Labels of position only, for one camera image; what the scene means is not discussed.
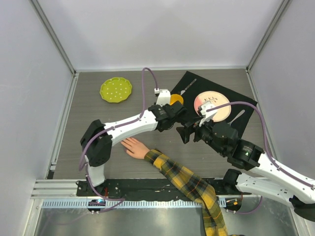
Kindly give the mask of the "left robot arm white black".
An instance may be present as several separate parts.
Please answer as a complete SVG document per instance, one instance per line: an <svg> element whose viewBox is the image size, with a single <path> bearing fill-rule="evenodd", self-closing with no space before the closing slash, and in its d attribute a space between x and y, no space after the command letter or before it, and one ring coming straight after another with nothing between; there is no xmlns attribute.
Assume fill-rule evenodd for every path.
<svg viewBox="0 0 315 236"><path fill-rule="evenodd" d="M79 168L86 168L88 191L100 196L105 189L104 166L111 156L111 149L122 140L157 130L172 128L184 121L188 111L180 102L172 105L152 105L143 113L112 123L93 121L80 140L82 155Z"/></svg>

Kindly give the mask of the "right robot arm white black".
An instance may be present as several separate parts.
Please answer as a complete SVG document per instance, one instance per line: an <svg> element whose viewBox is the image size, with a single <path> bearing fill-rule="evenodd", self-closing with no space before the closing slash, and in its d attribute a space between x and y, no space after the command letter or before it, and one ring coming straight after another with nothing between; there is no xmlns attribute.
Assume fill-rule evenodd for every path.
<svg viewBox="0 0 315 236"><path fill-rule="evenodd" d="M210 121L203 125L189 122L176 130L183 143L188 143L193 134L194 142L202 140L220 156L227 158L232 166L265 178L259 180L230 170L222 182L222 188L227 194L236 191L257 194L292 208L304 219L315 220L314 179L280 163L259 146L240 139L238 131L225 121Z"/></svg>

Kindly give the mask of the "yellow plaid sleeve forearm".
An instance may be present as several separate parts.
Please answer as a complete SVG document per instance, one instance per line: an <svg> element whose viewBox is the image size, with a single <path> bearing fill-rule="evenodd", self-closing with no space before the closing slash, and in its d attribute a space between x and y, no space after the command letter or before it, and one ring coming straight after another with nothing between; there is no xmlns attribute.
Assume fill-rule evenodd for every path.
<svg viewBox="0 0 315 236"><path fill-rule="evenodd" d="M153 149L145 160L159 169L182 194L202 206L202 219L207 236L227 236L227 228L214 188L180 163Z"/></svg>

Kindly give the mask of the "mannequin hand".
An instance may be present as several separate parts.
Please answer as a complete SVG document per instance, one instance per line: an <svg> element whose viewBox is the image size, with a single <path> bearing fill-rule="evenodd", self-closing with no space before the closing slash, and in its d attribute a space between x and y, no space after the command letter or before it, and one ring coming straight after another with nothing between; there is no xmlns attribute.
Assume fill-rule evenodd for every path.
<svg viewBox="0 0 315 236"><path fill-rule="evenodd" d="M150 151L142 142L135 138L126 138L121 141L121 144L126 148L126 153L135 159L143 160Z"/></svg>

